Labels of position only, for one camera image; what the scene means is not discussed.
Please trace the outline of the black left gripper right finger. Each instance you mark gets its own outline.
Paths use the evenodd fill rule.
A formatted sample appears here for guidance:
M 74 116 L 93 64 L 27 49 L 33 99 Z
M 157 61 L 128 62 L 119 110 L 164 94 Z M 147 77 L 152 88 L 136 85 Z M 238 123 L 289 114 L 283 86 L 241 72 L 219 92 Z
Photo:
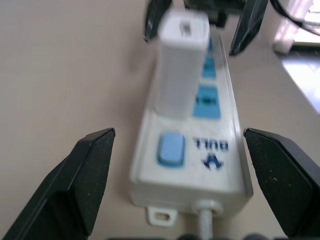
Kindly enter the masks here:
M 320 240 L 320 166 L 279 134 L 247 128 L 243 136 L 259 187 L 284 234 Z

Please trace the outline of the white power strip blue sockets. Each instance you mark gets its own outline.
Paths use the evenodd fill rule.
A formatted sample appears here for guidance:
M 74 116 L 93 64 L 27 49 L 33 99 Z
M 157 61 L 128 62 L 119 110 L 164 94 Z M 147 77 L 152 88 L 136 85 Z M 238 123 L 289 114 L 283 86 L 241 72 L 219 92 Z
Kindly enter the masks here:
M 222 36 L 212 32 L 215 77 L 199 81 L 191 116 L 179 120 L 155 111 L 152 85 L 144 107 L 129 179 L 132 202 L 147 208 L 154 226 L 172 226 L 177 213 L 211 210 L 226 218 L 240 212 L 253 195 L 245 146 Z M 161 135 L 184 138 L 183 163 L 158 159 Z

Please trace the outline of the white charger block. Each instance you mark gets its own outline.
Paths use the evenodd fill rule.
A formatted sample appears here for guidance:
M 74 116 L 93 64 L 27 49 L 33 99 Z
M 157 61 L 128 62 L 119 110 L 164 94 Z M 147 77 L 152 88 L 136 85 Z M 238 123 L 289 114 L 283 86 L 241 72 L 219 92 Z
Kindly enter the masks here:
M 210 41 L 208 16 L 169 10 L 158 28 L 155 111 L 169 118 L 191 115 Z

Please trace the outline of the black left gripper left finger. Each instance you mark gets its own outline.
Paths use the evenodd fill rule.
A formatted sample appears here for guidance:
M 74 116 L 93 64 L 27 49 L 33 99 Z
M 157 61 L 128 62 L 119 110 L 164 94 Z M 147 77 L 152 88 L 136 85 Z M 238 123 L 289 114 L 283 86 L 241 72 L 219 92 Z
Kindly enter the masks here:
M 42 181 L 2 240 L 88 240 L 106 189 L 114 128 L 90 133 Z

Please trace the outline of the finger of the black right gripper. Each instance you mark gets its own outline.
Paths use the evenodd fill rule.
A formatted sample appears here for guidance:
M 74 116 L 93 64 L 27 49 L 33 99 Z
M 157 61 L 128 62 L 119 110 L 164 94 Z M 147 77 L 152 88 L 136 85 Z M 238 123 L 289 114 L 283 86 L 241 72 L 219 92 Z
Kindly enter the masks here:
M 259 33 L 269 0 L 246 0 L 229 50 L 229 56 L 242 53 Z
M 145 42 L 150 42 L 158 35 L 160 22 L 171 4 L 172 0 L 148 0 L 144 24 Z

